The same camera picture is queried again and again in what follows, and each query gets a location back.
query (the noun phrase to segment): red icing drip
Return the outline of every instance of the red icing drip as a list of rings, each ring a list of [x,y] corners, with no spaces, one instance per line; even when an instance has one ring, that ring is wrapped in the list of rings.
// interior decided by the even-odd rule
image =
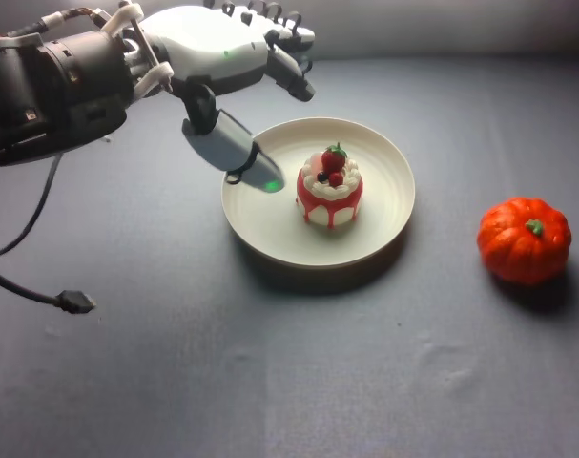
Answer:
[[[336,212],[344,208],[353,209],[353,220],[357,219],[357,205],[362,197],[363,192],[363,180],[360,179],[357,189],[350,193],[346,198],[339,198],[338,200],[326,200],[324,198],[317,198],[306,189],[304,186],[304,178],[301,173],[298,173],[298,197],[304,206],[304,219],[306,222],[310,220],[308,214],[312,212],[315,208],[322,205],[327,210],[327,215],[329,216],[329,222],[327,227],[332,229],[334,227],[334,216]]]

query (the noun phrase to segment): pumpkin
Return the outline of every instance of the pumpkin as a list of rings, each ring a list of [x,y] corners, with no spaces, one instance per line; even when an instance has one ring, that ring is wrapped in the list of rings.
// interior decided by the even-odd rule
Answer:
[[[506,281],[526,285],[562,272],[570,245],[565,216],[538,198],[511,198],[491,208],[478,233],[485,266]]]

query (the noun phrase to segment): plate rim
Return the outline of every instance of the plate rim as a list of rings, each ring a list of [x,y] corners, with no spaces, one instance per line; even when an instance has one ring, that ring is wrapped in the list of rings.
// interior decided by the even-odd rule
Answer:
[[[234,227],[234,224],[232,224],[232,222],[230,221],[230,219],[228,218],[228,210],[226,209],[225,206],[225,200],[223,198],[223,190],[225,188],[226,185],[228,185],[225,182],[225,177],[222,179],[221,181],[221,189],[220,189],[220,197],[221,197],[221,207],[223,208],[223,215],[225,216],[225,220],[227,221],[227,223],[229,224],[230,228],[232,229],[232,232],[240,239],[240,241],[242,243],[244,243],[246,246],[249,247],[249,249],[257,252],[258,254],[264,256],[266,259],[268,260],[272,260],[273,262],[276,262],[278,264],[281,265],[285,265],[288,267],[294,267],[294,268],[298,268],[298,269],[307,269],[307,270],[331,270],[331,269],[341,269],[343,267],[348,267],[354,264],[357,264],[359,262],[363,262],[365,260],[368,260],[370,258],[372,258],[373,256],[377,255],[378,253],[380,253],[384,248],[388,247],[391,243],[393,243],[393,241],[395,241],[400,234],[403,232],[403,230],[405,229],[405,227],[407,226],[408,222],[410,221],[411,217],[412,217],[412,213],[414,212],[414,205],[416,204],[416,179],[414,178],[414,172],[412,171],[412,167],[410,167],[410,163],[408,162],[407,158],[405,157],[405,155],[402,153],[402,150],[400,150],[397,145],[395,145],[395,143],[393,143],[391,140],[389,140],[385,135],[381,134],[380,132],[367,127],[363,124],[361,124],[360,122],[356,122],[356,121],[350,121],[348,119],[343,119],[340,117],[330,117],[330,116],[307,116],[307,117],[299,117],[297,119],[291,119],[288,121],[283,121],[280,122],[278,124],[275,124],[273,126],[268,127],[267,129],[264,129],[263,131],[257,133],[256,135],[253,135],[253,139],[254,141],[258,140],[258,137],[273,130],[276,129],[280,126],[284,126],[287,124],[293,124],[293,123],[298,123],[298,122],[304,122],[304,121],[310,121],[310,120],[327,120],[327,121],[339,121],[339,122],[343,122],[343,123],[348,123],[348,124],[353,124],[356,126],[359,126],[367,131],[370,131],[380,137],[382,137],[385,141],[387,141],[390,145],[393,146],[393,148],[395,148],[395,150],[397,151],[397,153],[399,153],[400,157],[402,158],[403,162],[405,163],[407,170],[409,171],[411,182],[412,182],[412,189],[414,190],[413,192],[413,196],[412,196],[412,201],[410,203],[410,207],[409,207],[409,212],[407,214],[407,218],[405,219],[405,221],[402,224],[402,227],[400,228],[400,230],[397,232],[397,234],[388,242],[386,242],[385,244],[383,244],[380,248],[374,250],[372,253],[369,253],[367,255],[361,256],[360,258],[357,258],[355,260],[349,260],[347,262],[336,262],[333,264],[320,264],[320,265],[308,265],[308,264],[299,264],[299,263],[295,263],[295,262],[290,262],[288,260],[281,260],[279,258],[275,258],[274,256],[268,255],[267,253],[264,253],[263,251],[257,249],[256,246],[252,245],[251,243],[249,243],[247,240],[244,239],[244,237],[239,233],[239,231],[236,229],[236,227]]]

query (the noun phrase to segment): gray surface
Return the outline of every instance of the gray surface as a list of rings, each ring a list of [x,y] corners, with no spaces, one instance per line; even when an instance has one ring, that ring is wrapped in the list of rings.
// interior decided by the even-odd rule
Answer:
[[[146,14],[200,0],[141,0]],[[247,4],[248,0],[235,2]],[[559,52],[579,50],[579,0],[282,0],[317,34],[317,58],[410,52]],[[86,6],[111,13],[116,0]],[[0,32],[16,30],[83,0],[0,0]],[[83,18],[51,37],[91,29]]]
[[[0,458],[579,458],[579,63],[311,75],[308,104],[270,82],[221,104],[254,131],[331,115],[392,139],[417,182],[392,265],[340,295],[266,281],[181,104],[143,101],[111,145],[65,157],[43,218],[0,259],[100,304],[72,317],[0,289]],[[0,169],[0,245],[49,165]],[[547,199],[574,235],[568,275],[534,298],[491,281],[475,245],[484,210],[513,195]]]

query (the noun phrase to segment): red berry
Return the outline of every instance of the red berry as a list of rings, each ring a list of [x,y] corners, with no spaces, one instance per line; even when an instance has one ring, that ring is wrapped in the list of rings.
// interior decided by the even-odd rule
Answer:
[[[339,172],[344,167],[346,162],[346,153],[338,145],[332,145],[327,147],[325,152],[321,156],[321,163],[323,165],[323,170],[327,175],[333,174],[334,172]]]
[[[340,186],[344,183],[344,177],[339,172],[334,172],[329,176],[329,185],[333,186],[334,188]]]

